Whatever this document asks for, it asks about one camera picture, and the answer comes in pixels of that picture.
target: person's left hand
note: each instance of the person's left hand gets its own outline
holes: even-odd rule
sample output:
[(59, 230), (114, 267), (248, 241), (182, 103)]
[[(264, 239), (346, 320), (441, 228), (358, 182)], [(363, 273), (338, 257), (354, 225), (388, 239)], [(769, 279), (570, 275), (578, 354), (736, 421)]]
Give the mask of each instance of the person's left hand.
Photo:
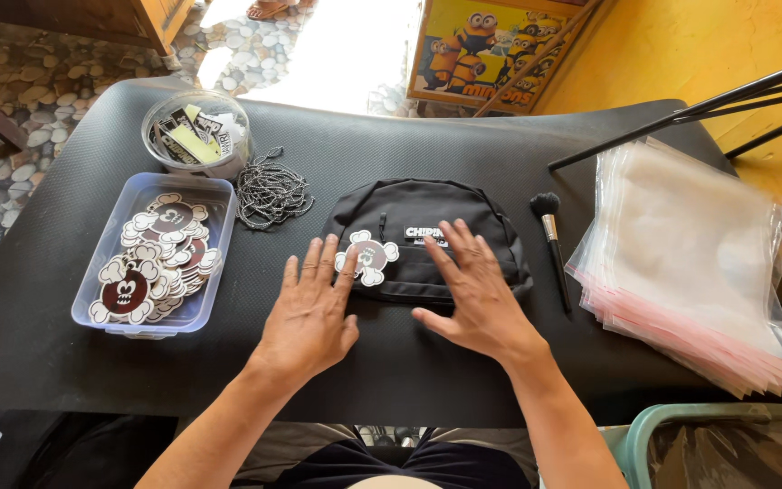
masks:
[(351, 315), (343, 320), (358, 253), (350, 250), (332, 286), (338, 242), (330, 234), (321, 250), (321, 239), (313, 239), (300, 279), (297, 257), (288, 258), (279, 298), (247, 367), (255, 366), (276, 381), (297, 389), (346, 356), (359, 335), (357, 317)]

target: plastic container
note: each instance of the plastic container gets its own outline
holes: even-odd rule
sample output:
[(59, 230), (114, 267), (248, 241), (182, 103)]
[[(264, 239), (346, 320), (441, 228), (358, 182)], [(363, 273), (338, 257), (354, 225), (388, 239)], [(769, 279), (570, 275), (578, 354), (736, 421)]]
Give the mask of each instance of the plastic container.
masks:
[[(246, 130), (243, 139), (234, 145), (231, 156), (206, 164), (185, 164), (159, 154), (156, 146), (149, 141), (149, 134), (153, 131), (153, 124), (171, 115), (178, 109), (185, 109), (187, 105), (201, 107), (201, 112), (210, 116), (231, 113), (234, 121)], [(235, 178), (246, 164), (252, 159), (253, 145), (252, 134), (249, 130), (249, 118), (243, 107), (231, 96), (212, 90), (183, 91), (167, 100), (162, 100), (153, 105), (143, 118), (141, 124), (141, 137), (149, 154), (164, 164), (169, 172), (175, 174), (198, 174), (204, 177)]]
[(750, 422), (782, 420), (782, 404), (713, 403), (648, 407), (628, 428), (604, 431), (603, 438), (631, 489), (652, 489), (647, 470), (647, 447), (653, 431), (669, 421), (706, 422), (739, 419)]
[[(146, 211), (147, 204), (156, 196), (166, 192), (178, 192), (183, 200), (190, 204), (207, 206), (209, 217), (203, 221), (203, 224), (210, 230), (208, 245), (219, 250), (219, 260), (214, 265), (207, 282), (198, 292), (186, 297), (182, 306), (157, 323), (141, 325), (93, 323), (89, 314), (90, 304), (100, 297), (102, 291), (98, 272), (111, 257), (124, 250), (120, 243), (123, 226), (136, 213)], [(86, 269), (80, 290), (71, 306), (71, 318), (80, 325), (122, 334), (132, 339), (162, 339), (201, 329), (207, 324), (216, 290), (219, 288), (219, 279), (223, 273), (231, 240), (231, 230), (234, 227), (235, 209), (234, 187), (226, 180), (162, 173), (138, 173), (129, 178), (95, 247), (90, 266)]]

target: hand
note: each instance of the hand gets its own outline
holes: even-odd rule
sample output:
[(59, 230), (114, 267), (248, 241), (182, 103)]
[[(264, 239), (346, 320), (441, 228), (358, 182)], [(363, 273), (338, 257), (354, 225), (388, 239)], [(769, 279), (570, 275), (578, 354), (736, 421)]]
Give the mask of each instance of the hand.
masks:
[(338, 242), (336, 236), (328, 235), (321, 250), (321, 239), (313, 239), (300, 280), (297, 257), (288, 258), (279, 298), (247, 367), (255, 366), (297, 389), (346, 356), (359, 335), (357, 317), (343, 320), (358, 254), (349, 252), (332, 286)]
[(452, 317), (416, 308), (412, 315), (432, 331), (456, 345), (492, 357), (504, 367), (518, 360), (550, 356), (548, 343), (524, 316), (505, 283), (494, 251), (481, 236), (473, 237), (463, 219), (440, 222), (457, 261), (429, 236), (424, 238), (430, 256), (454, 297)]

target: stack of plastic bags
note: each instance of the stack of plastic bags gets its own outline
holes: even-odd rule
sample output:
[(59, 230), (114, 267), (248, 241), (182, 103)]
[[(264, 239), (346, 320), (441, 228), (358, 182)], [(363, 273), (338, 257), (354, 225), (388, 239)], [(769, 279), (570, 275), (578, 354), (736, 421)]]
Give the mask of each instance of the stack of plastic bags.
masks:
[(581, 306), (737, 397), (782, 393), (782, 205), (653, 139), (600, 154)]

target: makeup brush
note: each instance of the makeup brush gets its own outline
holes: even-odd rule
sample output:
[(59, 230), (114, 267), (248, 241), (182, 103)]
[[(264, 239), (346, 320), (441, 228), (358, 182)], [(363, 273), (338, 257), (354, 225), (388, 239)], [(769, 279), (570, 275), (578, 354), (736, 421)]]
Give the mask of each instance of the makeup brush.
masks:
[(530, 210), (536, 217), (541, 217), (542, 225), (545, 226), (545, 237), (548, 238), (554, 274), (557, 276), (560, 298), (563, 299), (563, 310), (567, 313), (572, 312), (572, 303), (569, 301), (569, 290), (566, 286), (566, 275), (563, 273), (563, 257), (559, 254), (559, 244), (557, 244), (557, 225), (554, 223), (553, 217), (559, 210), (559, 197), (553, 192), (538, 194), (530, 199)]

